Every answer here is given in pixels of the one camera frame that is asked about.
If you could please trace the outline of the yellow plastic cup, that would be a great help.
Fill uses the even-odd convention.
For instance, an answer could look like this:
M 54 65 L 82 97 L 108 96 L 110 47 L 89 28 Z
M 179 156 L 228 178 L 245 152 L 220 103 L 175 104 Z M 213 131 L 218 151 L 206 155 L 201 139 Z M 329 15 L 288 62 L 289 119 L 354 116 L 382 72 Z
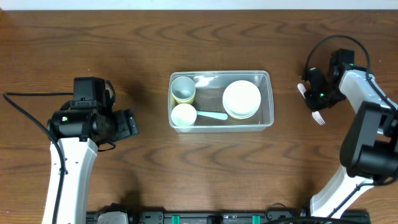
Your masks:
M 175 106 L 179 105 L 179 104 L 189 104 L 191 105 L 194 102 L 195 99 L 195 95 L 189 96 L 186 99 L 182 99 L 182 98 L 178 98 L 175 95 L 171 94 L 170 97 L 170 106 L 172 108 L 174 108 Z

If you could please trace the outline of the cream plastic cup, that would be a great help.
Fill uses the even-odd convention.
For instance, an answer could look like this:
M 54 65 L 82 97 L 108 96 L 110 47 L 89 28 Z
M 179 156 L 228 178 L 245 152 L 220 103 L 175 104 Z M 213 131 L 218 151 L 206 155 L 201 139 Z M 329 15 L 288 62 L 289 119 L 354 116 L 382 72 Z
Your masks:
M 186 103 L 177 105 L 171 112 L 171 120 L 176 126 L 193 126 L 196 119 L 196 109 Z

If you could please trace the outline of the grey plastic cup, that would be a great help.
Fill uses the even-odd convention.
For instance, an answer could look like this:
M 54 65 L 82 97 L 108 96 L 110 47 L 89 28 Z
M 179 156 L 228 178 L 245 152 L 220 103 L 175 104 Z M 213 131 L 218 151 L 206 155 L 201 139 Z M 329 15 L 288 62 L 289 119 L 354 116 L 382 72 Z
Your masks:
M 195 95 L 195 82 L 189 77 L 178 77 L 171 84 L 171 92 L 178 98 L 186 99 Z

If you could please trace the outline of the white plastic bowl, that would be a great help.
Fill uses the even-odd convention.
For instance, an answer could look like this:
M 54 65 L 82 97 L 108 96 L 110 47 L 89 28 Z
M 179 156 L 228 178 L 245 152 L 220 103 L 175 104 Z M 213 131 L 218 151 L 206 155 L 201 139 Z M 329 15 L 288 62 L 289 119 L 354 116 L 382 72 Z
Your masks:
M 223 107 L 239 115 L 258 110 L 261 92 L 258 87 L 246 80 L 238 80 L 228 85 L 223 93 Z

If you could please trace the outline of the yellow plastic bowl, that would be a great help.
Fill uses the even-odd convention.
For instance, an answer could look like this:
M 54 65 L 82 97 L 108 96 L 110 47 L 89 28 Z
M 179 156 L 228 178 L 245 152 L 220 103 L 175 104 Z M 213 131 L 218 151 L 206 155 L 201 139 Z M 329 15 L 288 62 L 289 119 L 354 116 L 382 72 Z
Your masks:
M 231 111 L 231 110 L 229 110 L 229 109 L 227 109 L 227 108 L 225 109 L 225 111 L 226 111 L 226 113 L 227 113 L 230 117 L 232 117 L 232 118 L 234 118 L 234 119 L 247 119 L 247 118 L 250 118 L 250 117 L 252 117 L 253 115 L 255 115 L 256 112 L 257 112 L 257 110 L 252 110 L 252 111 L 250 111 L 248 114 L 239 115 L 239 114 L 234 113 L 233 111 Z

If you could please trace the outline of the mint green plastic spoon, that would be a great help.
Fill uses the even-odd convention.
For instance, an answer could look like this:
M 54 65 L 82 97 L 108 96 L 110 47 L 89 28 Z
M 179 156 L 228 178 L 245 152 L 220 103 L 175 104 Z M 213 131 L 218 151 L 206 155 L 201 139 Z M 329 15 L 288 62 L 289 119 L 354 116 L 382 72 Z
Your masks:
M 219 112 L 209 112 L 209 111 L 197 111 L 197 115 L 204 116 L 208 118 L 218 119 L 218 120 L 227 120 L 228 115 L 226 113 L 219 113 Z

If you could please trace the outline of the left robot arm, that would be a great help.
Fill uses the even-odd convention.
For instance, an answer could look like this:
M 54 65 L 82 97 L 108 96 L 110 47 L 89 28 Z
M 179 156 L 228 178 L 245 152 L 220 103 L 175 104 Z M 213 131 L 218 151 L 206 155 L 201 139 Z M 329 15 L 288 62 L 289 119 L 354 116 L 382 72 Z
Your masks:
M 52 164 L 43 223 L 84 223 L 100 145 L 114 149 L 117 141 L 138 135 L 133 111 L 113 111 L 115 101 L 110 81 L 75 78 L 73 99 L 49 119 Z

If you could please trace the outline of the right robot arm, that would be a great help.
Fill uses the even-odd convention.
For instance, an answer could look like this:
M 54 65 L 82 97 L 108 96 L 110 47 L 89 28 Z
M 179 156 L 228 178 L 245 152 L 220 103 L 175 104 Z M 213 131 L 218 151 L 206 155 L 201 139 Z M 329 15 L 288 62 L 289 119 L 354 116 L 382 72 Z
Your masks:
M 397 180 L 397 104 L 377 85 L 373 74 L 355 65 L 354 51 L 339 49 L 330 57 L 328 73 L 305 71 L 298 84 L 312 112 L 348 100 L 355 117 L 340 149 L 338 171 L 310 199 L 313 217 L 341 218 L 344 211 L 367 190 Z

